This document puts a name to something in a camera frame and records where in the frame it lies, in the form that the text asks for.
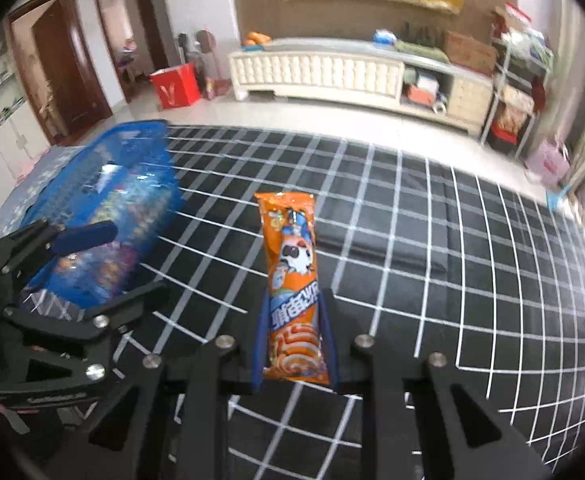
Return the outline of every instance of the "metal screw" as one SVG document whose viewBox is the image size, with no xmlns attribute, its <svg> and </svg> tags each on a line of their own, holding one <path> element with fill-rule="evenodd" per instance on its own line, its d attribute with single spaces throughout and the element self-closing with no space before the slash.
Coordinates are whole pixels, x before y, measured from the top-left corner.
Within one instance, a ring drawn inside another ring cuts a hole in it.
<svg viewBox="0 0 585 480">
<path fill-rule="evenodd" d="M 355 337 L 355 345 L 359 348 L 370 348 L 375 344 L 375 338 L 368 334 L 360 334 Z"/>
<path fill-rule="evenodd" d="M 106 369 L 103 365 L 94 364 L 86 368 L 86 377 L 91 381 L 98 381 L 106 376 Z"/>
<path fill-rule="evenodd" d="M 97 328 L 106 328 L 108 323 L 110 323 L 110 320 L 108 319 L 108 316 L 104 316 L 104 314 L 99 314 L 99 316 L 96 316 L 95 319 L 93 319 L 93 324 Z"/>
<path fill-rule="evenodd" d="M 448 364 L 448 359 L 441 352 L 433 352 L 428 356 L 428 362 L 435 368 L 444 368 Z"/>
<path fill-rule="evenodd" d="M 144 368 L 159 368 L 161 364 L 161 356 L 157 354 L 148 354 L 141 361 Z"/>
<path fill-rule="evenodd" d="M 217 348 L 226 350 L 235 346 L 235 338 L 232 335 L 220 335 L 214 340 L 214 343 L 217 345 Z"/>
</svg>

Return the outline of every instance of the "door frame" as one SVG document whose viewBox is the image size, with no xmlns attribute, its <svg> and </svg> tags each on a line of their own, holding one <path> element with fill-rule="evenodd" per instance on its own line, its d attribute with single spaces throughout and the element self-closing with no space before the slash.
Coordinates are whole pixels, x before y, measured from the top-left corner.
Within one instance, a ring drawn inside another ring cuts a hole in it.
<svg viewBox="0 0 585 480">
<path fill-rule="evenodd" d="M 44 134 L 47 137 L 47 139 L 50 141 L 50 145 L 54 146 L 56 144 L 54 136 L 48 129 L 48 126 L 46 125 L 44 119 L 41 117 L 39 109 L 34 105 L 37 101 L 33 97 L 34 92 L 30 88 L 28 78 L 25 77 L 26 69 L 22 64 L 22 60 L 20 59 L 20 57 L 15 55 L 17 43 L 15 33 L 12 28 L 13 22 L 18 20 L 31 10 L 34 10 L 40 5 L 43 5 L 44 3 L 49 1 L 51 0 L 29 0 L 23 5 L 10 11 L 6 16 L 6 19 L 4 20 L 4 28 L 6 29 L 8 44 L 13 53 L 13 59 L 15 60 L 16 69 L 19 74 L 19 79 L 24 87 L 26 96 L 28 97 L 31 106 L 35 111 L 35 115 L 37 117 L 39 125 L 44 131 Z M 86 38 L 84 37 L 84 30 L 81 27 L 81 22 L 79 21 L 79 14 L 77 12 L 77 0 L 66 0 L 66 3 L 67 3 L 66 8 L 68 10 L 68 15 L 66 16 L 68 19 L 68 24 L 70 25 L 71 31 L 76 32 L 76 35 L 79 38 L 79 44 L 77 44 L 76 41 L 73 42 L 75 47 L 73 54 L 75 57 L 75 61 L 77 63 L 77 67 L 79 68 L 79 73 L 81 74 L 81 78 L 84 81 L 86 90 L 89 92 L 89 94 L 91 94 L 92 98 L 97 103 L 101 115 L 104 118 L 108 118 L 112 115 L 112 110 L 108 105 L 108 101 L 106 100 L 106 96 L 104 95 L 101 83 L 99 82 L 99 79 L 96 76 L 95 67 L 93 66 L 92 63 L 92 58 L 90 57 L 90 54 L 88 52 Z"/>
<path fill-rule="evenodd" d="M 141 23 L 143 23 L 143 28 L 146 33 L 146 43 L 148 44 L 148 50 L 150 53 L 150 58 L 152 59 L 152 63 L 155 66 L 156 70 L 159 70 L 159 68 L 166 68 L 168 67 L 168 56 L 166 54 L 166 48 L 164 47 L 164 44 L 161 41 L 159 24 L 157 23 L 157 16 L 155 14 L 155 8 L 152 4 L 152 0 L 137 0 L 137 4 L 139 6 L 141 14 Z M 117 74 L 117 79 L 119 80 L 119 85 L 122 88 L 122 93 L 124 94 L 126 102 L 129 103 L 132 97 L 127 91 L 127 86 L 124 84 L 124 81 L 122 80 L 122 75 L 119 73 L 119 70 L 117 70 L 117 60 L 114 51 L 112 50 L 110 41 L 108 41 L 106 23 L 104 22 L 104 15 L 101 12 L 101 7 L 99 7 L 99 0 L 95 0 L 95 5 L 97 13 L 99 15 L 99 24 L 101 25 L 101 32 L 103 33 L 104 39 L 106 40 L 108 54 L 110 54 L 110 60 L 112 61 L 112 68 L 114 69 L 114 72 Z"/>
</svg>

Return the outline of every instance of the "black grid mat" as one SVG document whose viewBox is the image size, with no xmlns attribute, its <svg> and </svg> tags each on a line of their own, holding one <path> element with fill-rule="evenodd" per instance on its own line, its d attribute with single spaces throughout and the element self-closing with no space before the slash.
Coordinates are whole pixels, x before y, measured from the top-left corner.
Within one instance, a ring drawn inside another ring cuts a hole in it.
<svg viewBox="0 0 585 480">
<path fill-rule="evenodd" d="M 455 359 L 550 466 L 581 441 L 585 245 L 572 221 L 372 145 L 204 126 L 171 129 L 168 142 L 187 202 L 135 285 L 163 279 L 173 297 L 122 339 L 122 375 L 144 353 L 192 353 L 258 307 L 266 268 L 253 194 L 303 190 L 316 195 L 319 281 L 362 332 Z M 358 477 L 356 396 L 268 382 L 228 413 L 234 479 Z M 416 478 L 419 454 L 415 443 Z"/>
</svg>

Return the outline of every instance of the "blue plastic basket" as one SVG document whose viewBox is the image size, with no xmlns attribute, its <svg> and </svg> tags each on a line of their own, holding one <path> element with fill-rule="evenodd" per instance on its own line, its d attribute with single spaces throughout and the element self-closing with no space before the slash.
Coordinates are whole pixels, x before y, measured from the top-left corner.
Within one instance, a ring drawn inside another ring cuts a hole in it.
<svg viewBox="0 0 585 480">
<path fill-rule="evenodd" d="M 164 121 L 119 124 L 87 146 L 39 195 L 22 225 L 38 219 L 68 227 L 112 220 L 116 240 L 62 258 L 47 276 L 49 291 L 87 308 L 121 293 L 157 232 L 178 210 L 181 193 L 170 167 Z"/>
</svg>

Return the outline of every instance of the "orange snack package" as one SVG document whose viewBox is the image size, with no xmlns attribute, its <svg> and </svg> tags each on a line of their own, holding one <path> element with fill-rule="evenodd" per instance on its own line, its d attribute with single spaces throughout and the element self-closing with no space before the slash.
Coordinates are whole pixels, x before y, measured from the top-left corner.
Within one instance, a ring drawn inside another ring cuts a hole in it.
<svg viewBox="0 0 585 480">
<path fill-rule="evenodd" d="M 265 377 L 328 384 L 319 341 L 313 195 L 256 193 L 270 290 Z"/>
</svg>

